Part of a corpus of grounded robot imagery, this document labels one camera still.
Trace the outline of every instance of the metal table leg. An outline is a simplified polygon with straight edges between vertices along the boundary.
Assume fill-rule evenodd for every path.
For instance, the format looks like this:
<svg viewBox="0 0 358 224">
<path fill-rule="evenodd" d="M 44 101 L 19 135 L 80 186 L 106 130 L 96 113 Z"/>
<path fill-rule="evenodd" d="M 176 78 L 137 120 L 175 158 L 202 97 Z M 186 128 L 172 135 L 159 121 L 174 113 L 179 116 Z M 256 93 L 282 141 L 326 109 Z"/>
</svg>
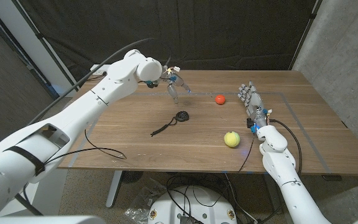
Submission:
<svg viewBox="0 0 358 224">
<path fill-rule="evenodd" d="M 114 171 L 114 175 L 113 175 L 112 181 L 111 181 L 109 195 L 107 196 L 107 202 L 106 202 L 106 207 L 108 207 L 108 208 L 112 207 L 112 205 L 116 199 L 119 183 L 121 180 L 121 174 L 122 174 L 122 170 Z"/>
<path fill-rule="evenodd" d="M 278 190 L 278 186 L 276 182 L 274 182 L 273 178 L 269 175 L 264 175 L 264 180 L 266 183 L 267 190 L 270 195 L 270 199 L 272 201 L 273 210 L 276 210 L 278 206 L 282 203 L 281 193 Z M 289 212 L 284 209 L 285 205 L 281 209 L 281 211 L 277 212 L 278 214 L 284 213 L 285 220 L 287 221 L 287 224 L 293 224 L 291 215 Z"/>
</svg>

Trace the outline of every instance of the gray wall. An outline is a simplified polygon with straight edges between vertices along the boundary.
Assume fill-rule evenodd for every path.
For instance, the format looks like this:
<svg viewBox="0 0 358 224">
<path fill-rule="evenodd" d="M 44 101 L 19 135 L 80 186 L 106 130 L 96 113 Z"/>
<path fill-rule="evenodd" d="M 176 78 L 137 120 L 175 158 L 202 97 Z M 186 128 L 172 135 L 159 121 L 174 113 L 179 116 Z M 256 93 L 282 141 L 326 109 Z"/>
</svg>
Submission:
<svg viewBox="0 0 358 224">
<path fill-rule="evenodd" d="M 293 69 L 304 74 L 358 138 L 358 1 L 323 1 Z M 358 177 L 303 181 L 331 222 L 358 219 Z"/>
</svg>

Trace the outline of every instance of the black strap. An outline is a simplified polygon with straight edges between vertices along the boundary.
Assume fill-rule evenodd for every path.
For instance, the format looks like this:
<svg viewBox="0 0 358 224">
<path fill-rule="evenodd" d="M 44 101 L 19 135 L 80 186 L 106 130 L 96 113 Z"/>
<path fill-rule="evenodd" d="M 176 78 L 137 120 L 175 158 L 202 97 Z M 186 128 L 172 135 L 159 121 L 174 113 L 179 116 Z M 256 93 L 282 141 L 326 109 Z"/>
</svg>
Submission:
<svg viewBox="0 0 358 224">
<path fill-rule="evenodd" d="M 173 121 L 173 120 L 175 120 L 175 124 L 178 122 L 178 121 L 176 120 L 176 117 L 173 117 L 172 120 L 171 120 L 171 122 L 169 122 L 168 124 L 162 126 L 162 128 L 160 128 L 160 129 L 158 129 L 158 130 L 156 130 L 156 131 L 153 131 L 153 133 L 151 133 L 150 135 L 153 137 L 154 135 L 156 135 L 156 134 L 162 132 L 163 130 L 165 130 L 165 128 L 167 128 L 168 126 L 174 126 L 175 124 L 172 124 L 172 121 Z"/>
<path fill-rule="evenodd" d="M 41 172 L 45 171 L 45 166 L 44 166 L 43 162 L 41 162 L 37 157 L 35 157 L 33 154 L 27 152 L 26 150 L 22 149 L 21 147 L 12 146 L 9 149 L 6 149 L 4 151 L 8 151 L 8 150 L 16 152 L 16 153 L 24 156 L 30 162 L 32 162 L 35 166 L 35 176 L 38 176 Z"/>
</svg>

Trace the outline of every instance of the red ball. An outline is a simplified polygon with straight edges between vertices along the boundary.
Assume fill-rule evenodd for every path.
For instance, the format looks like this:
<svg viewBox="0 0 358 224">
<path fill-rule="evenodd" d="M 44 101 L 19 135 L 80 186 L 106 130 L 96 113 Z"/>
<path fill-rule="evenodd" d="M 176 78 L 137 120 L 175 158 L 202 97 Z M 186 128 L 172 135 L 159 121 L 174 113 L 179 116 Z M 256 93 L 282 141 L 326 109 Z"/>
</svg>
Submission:
<svg viewBox="0 0 358 224">
<path fill-rule="evenodd" d="M 224 95 L 218 95 L 215 97 L 215 102 L 219 105 L 224 104 L 225 99 L 224 99 Z"/>
</svg>

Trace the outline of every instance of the white cable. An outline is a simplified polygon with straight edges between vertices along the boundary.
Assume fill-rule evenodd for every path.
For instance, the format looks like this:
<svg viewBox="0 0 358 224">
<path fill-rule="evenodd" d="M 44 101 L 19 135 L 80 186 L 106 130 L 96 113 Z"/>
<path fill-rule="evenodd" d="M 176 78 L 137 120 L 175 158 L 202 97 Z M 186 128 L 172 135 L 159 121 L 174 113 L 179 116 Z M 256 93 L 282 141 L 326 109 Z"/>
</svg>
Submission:
<svg viewBox="0 0 358 224">
<path fill-rule="evenodd" d="M 240 207 L 240 209 L 241 209 L 245 214 L 247 214 L 249 217 L 251 217 L 251 219 L 254 220 L 254 223 L 255 223 L 255 224 L 258 224 L 258 221 L 257 221 L 254 217 L 252 217 L 252 215 L 249 215 L 249 213 L 246 212 L 246 211 L 238 204 L 238 202 L 237 202 L 237 200 L 236 200 L 236 196 L 234 195 L 233 188 L 231 187 L 231 182 L 230 182 L 230 180 L 229 180 L 229 177 L 227 176 L 226 173 L 225 173 L 224 175 L 226 176 L 226 179 L 227 179 L 227 181 L 229 182 L 229 186 L 230 186 L 230 189 L 231 189 L 231 193 L 233 194 L 233 198 L 234 198 L 234 201 L 236 202 L 237 206 Z"/>
</svg>

